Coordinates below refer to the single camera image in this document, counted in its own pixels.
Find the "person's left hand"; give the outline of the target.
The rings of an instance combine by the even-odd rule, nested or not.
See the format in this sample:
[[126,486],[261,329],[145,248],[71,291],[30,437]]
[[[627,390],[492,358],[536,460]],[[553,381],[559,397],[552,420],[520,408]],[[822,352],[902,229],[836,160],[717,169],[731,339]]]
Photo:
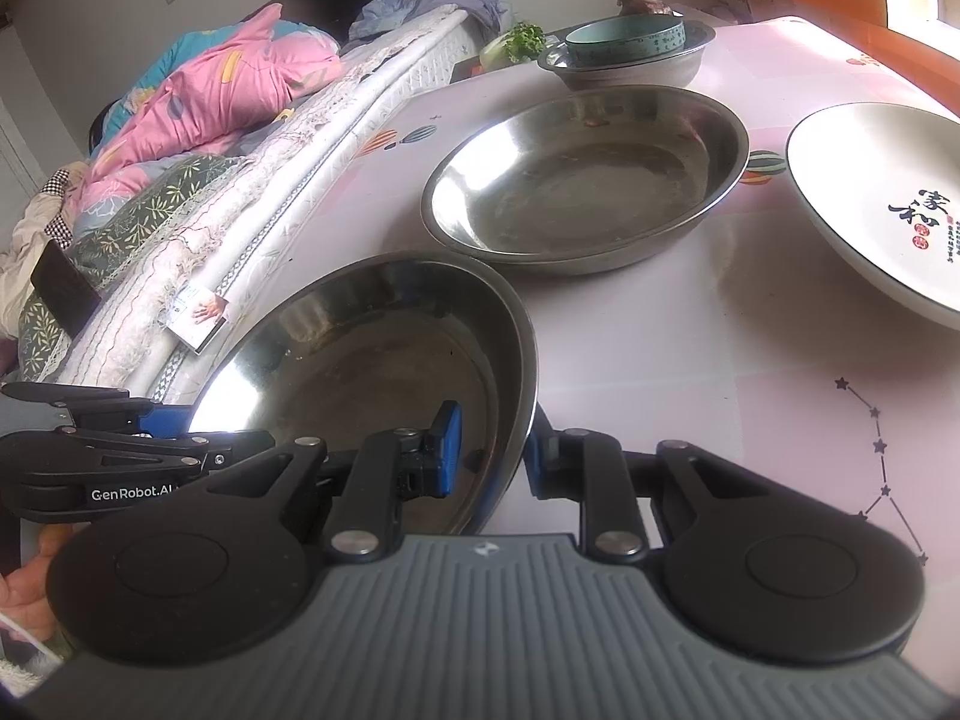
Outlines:
[[55,555],[75,535],[68,523],[44,525],[37,540],[37,554],[23,567],[2,578],[2,629],[14,640],[31,637],[45,644],[57,631],[57,619],[47,600],[47,571]]

